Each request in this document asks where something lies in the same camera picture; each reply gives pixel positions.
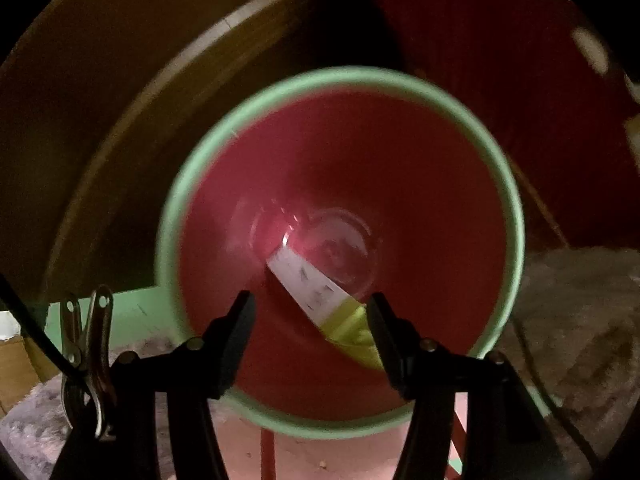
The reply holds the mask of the grey fuzzy rug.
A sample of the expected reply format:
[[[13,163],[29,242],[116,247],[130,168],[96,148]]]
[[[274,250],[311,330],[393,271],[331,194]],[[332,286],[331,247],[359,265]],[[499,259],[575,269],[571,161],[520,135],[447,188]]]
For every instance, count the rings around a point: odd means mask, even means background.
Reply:
[[[639,400],[639,252],[590,248],[527,257],[513,309],[535,370],[570,422],[604,458]],[[1,421],[1,443],[29,479],[49,479],[68,435],[60,401],[61,379],[35,386]],[[571,479],[589,479],[577,444],[547,414]],[[338,454],[329,472],[354,479],[390,474],[404,427],[356,439],[359,458]]]

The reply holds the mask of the clear plastic cup in bin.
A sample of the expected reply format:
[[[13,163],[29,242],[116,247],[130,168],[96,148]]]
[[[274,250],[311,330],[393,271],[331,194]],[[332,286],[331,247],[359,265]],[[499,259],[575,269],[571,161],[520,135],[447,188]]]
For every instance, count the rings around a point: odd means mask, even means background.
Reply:
[[[267,260],[291,247],[352,296],[366,296],[378,275],[380,239],[358,214],[304,200],[265,203],[250,224],[248,246]]]

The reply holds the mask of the red bin with green rim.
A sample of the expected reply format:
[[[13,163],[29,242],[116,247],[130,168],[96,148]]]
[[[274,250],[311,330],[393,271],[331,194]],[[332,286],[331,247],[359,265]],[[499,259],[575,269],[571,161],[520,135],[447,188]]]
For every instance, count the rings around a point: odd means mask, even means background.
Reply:
[[[382,370],[338,350],[270,271],[292,252],[349,295],[382,292],[418,332],[480,358],[506,325],[525,248],[503,151],[462,103],[393,70],[314,70],[265,88],[203,136],[167,197],[155,251],[171,337],[226,314],[256,322],[224,402],[254,424],[338,439],[412,407]]]

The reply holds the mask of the metal spring clamp left wrist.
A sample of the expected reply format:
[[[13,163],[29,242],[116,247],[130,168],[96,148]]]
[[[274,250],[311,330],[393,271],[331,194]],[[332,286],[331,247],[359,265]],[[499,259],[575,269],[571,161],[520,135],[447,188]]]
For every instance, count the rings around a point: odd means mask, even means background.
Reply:
[[[73,374],[64,372],[62,379],[65,416],[72,428],[96,439],[107,435],[115,406],[108,377],[113,306],[111,289],[100,285],[90,297],[85,323],[75,295],[68,294],[60,307],[62,353],[73,367]]]

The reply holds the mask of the white and yellow wrapper strip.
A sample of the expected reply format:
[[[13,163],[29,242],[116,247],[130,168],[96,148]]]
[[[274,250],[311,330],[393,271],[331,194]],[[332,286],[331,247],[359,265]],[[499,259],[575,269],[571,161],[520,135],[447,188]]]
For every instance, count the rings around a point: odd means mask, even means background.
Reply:
[[[286,245],[269,257],[267,266],[329,344],[361,366],[384,368],[364,304]]]

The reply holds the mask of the dark wooden nightstand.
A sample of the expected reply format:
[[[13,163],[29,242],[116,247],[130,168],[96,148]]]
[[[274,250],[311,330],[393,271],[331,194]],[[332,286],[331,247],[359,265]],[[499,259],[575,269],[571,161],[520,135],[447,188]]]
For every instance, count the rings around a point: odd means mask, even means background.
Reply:
[[[446,90],[506,151],[533,248],[637,248],[639,0],[1,0],[1,270],[21,297],[152,281],[204,132],[319,67]]]

